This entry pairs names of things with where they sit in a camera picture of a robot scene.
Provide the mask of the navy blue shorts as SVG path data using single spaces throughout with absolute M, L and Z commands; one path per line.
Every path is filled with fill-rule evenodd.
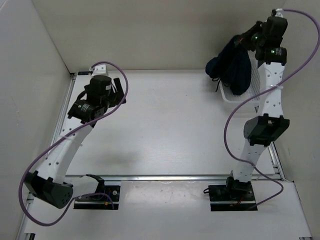
M 233 95 L 244 94 L 251 84 L 252 66 L 248 51 L 240 44 L 240 36 L 235 35 L 222 51 L 209 60 L 205 73 L 228 87 Z

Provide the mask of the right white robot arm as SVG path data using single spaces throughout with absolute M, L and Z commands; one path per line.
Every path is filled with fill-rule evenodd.
M 230 200 L 249 192 L 252 173 L 264 150 L 289 127 L 284 118 L 281 103 L 282 88 L 279 85 L 287 63 L 287 50 L 281 47 L 288 21 L 273 10 L 266 21 L 257 21 L 235 41 L 255 53 L 260 80 L 259 105 L 256 117 L 243 127 L 245 144 L 238 165 L 226 180 L 224 193 Z

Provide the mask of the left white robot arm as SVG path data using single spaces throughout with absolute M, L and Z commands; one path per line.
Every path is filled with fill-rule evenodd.
M 66 181 L 67 170 L 82 146 L 84 139 L 94 129 L 97 121 L 126 102 L 119 78 L 110 78 L 107 63 L 91 67 L 91 78 L 77 96 L 67 113 L 62 135 L 49 150 L 43 162 L 33 172 L 27 172 L 24 184 L 38 199 L 58 208 L 64 208 L 72 198 L 89 195 L 100 200 L 105 194 L 101 177 L 86 174 Z

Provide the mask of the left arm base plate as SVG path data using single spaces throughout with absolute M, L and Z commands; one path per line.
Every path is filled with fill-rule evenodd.
M 105 195 L 81 197 L 74 201 L 75 210 L 118 210 L 120 203 L 121 186 L 115 183 L 104 185 L 102 192 Z

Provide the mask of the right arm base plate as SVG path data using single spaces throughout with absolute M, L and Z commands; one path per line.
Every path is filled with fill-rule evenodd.
M 209 196 L 211 212 L 242 212 L 257 211 L 253 187 L 247 192 L 230 191 L 225 185 L 209 185 L 203 190 Z

